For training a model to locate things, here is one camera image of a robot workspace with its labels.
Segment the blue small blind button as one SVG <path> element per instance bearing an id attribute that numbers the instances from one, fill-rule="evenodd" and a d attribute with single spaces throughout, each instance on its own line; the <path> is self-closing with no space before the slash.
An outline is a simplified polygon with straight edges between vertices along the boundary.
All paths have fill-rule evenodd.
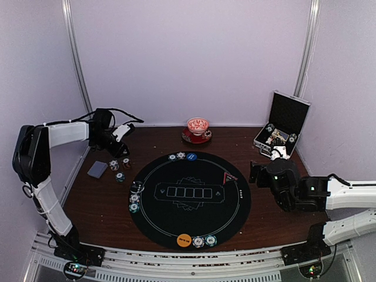
<path id="1" fill-rule="evenodd" d="M 197 154 L 195 153 L 188 153 L 186 155 L 186 159 L 189 161 L 195 161 L 197 159 Z"/>

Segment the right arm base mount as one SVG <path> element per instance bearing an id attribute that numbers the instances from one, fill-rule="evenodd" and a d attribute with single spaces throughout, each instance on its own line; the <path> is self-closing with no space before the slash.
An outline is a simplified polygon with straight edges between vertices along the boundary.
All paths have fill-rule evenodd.
<path id="1" fill-rule="evenodd" d="M 307 279 L 319 279 L 327 272 L 324 270 L 323 258 L 331 254 L 331 247 L 322 239 L 308 239 L 304 243 L 281 249 L 285 266 L 298 265 L 300 274 Z"/>

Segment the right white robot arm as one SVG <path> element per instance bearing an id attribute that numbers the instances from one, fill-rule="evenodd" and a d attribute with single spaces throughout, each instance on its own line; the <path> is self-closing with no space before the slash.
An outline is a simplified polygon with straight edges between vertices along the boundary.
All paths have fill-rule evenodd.
<path id="1" fill-rule="evenodd" d="M 301 246 L 305 259 L 314 259 L 324 247 L 375 232 L 374 181 L 349 181 L 334 173 L 302 177 L 293 161 L 276 158 L 268 164 L 251 163 L 249 182 L 269 188 L 285 212 L 364 209 L 342 220 L 312 225 L 307 241 Z"/>

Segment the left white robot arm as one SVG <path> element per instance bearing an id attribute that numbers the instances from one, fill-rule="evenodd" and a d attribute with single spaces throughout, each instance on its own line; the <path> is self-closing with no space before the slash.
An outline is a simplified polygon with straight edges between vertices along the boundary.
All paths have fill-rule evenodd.
<path id="1" fill-rule="evenodd" d="M 16 141 L 12 167 L 23 183 L 25 195 L 35 203 L 50 230 L 63 237 L 71 235 L 73 224 L 63 211 L 52 186 L 51 149 L 73 142 L 105 149 L 115 159 L 129 155 L 123 137 L 131 134 L 140 120 L 132 116 L 120 126 L 111 124 L 115 108 L 97 108 L 73 120 L 23 125 Z"/>

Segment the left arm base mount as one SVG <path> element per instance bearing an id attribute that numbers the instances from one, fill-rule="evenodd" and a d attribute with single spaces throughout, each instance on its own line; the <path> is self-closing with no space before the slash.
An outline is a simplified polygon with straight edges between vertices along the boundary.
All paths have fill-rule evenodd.
<path id="1" fill-rule="evenodd" d="M 90 266 L 102 265 L 105 249 L 82 244 L 75 226 L 66 236 L 53 231 L 49 231 L 48 234 L 51 235 L 48 246 L 54 249 L 54 256 L 67 260 L 63 266 L 63 274 L 69 281 L 82 279 Z"/>

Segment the orange big blind button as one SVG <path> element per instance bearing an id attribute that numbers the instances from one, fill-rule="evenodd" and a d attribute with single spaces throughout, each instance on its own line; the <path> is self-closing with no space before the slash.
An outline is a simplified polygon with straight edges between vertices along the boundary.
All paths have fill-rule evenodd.
<path id="1" fill-rule="evenodd" d="M 192 237 L 186 233 L 182 233 L 178 235 L 176 242 L 179 247 L 186 248 L 191 245 Z"/>

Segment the clear dealer button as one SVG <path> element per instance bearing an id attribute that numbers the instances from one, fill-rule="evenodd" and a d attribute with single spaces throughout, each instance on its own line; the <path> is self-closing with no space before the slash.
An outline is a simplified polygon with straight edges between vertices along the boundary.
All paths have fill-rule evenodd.
<path id="1" fill-rule="evenodd" d="M 144 189 L 144 184 L 140 181 L 134 181 L 130 186 L 130 192 L 133 194 L 140 194 Z"/>

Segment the triangular all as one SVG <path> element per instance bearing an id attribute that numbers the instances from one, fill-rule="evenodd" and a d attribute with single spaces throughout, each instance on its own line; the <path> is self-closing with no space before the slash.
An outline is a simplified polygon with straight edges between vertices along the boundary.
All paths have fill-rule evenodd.
<path id="1" fill-rule="evenodd" d="M 230 182 L 236 182 L 236 181 L 238 181 L 237 177 L 235 177 L 232 174 L 227 173 L 227 172 L 224 173 L 224 177 L 223 177 L 223 184 L 224 185 L 228 184 Z"/>

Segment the grey card deck box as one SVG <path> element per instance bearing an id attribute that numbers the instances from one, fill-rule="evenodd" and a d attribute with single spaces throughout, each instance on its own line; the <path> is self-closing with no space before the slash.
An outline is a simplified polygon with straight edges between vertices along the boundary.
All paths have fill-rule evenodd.
<path id="1" fill-rule="evenodd" d="M 104 174 L 106 169 L 108 168 L 108 164 L 105 162 L 96 161 L 91 166 L 87 174 L 91 177 L 94 177 L 96 179 L 100 179 L 101 176 Z"/>

